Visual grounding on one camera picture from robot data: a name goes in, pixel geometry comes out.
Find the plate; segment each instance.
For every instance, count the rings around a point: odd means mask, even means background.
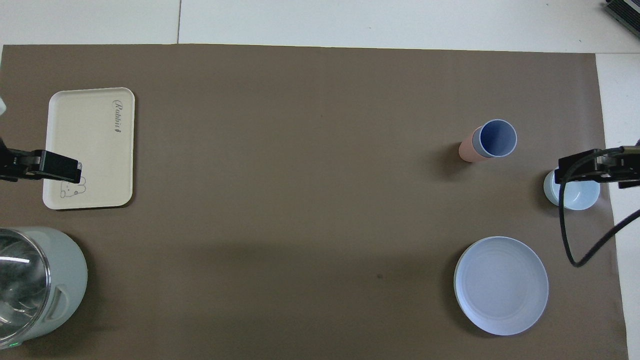
[[[473,243],[456,265],[454,289],[465,315],[480,329],[514,335],[533,326],[547,306],[547,271],[536,253],[506,236]]]
[[[49,101],[46,149],[82,164],[79,184],[44,180],[51,209],[105,208],[133,194],[135,98],[128,88],[60,91]]]

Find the bowl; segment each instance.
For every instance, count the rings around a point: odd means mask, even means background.
[[[555,170],[545,177],[544,190],[547,199],[558,206],[560,184],[556,184]],[[596,203],[600,196],[600,184],[595,181],[572,181],[564,187],[564,208],[569,210],[585,210]]]

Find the cup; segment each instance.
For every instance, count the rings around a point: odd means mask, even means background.
[[[515,150],[517,143],[518,135],[513,126],[505,120],[493,119],[464,139],[458,154],[469,163],[503,158]]]

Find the rectangular tray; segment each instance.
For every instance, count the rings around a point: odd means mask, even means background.
[[[45,180],[42,200],[48,208],[104,208],[131,199],[134,108],[128,88],[60,91],[51,97],[46,149],[80,161],[82,180]]]

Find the brown paper mat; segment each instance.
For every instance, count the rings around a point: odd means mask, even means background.
[[[7,46],[0,134],[43,148],[51,95],[114,86],[137,104],[126,208],[0,184],[0,225],[68,233],[90,271],[77,313],[3,359],[627,358],[613,242],[573,268],[542,191],[558,157],[604,145],[592,54]],[[461,161],[494,118],[516,151]],[[612,226],[602,189],[568,217],[581,254]],[[460,254],[491,235],[548,272],[545,313],[512,337],[454,297]]]

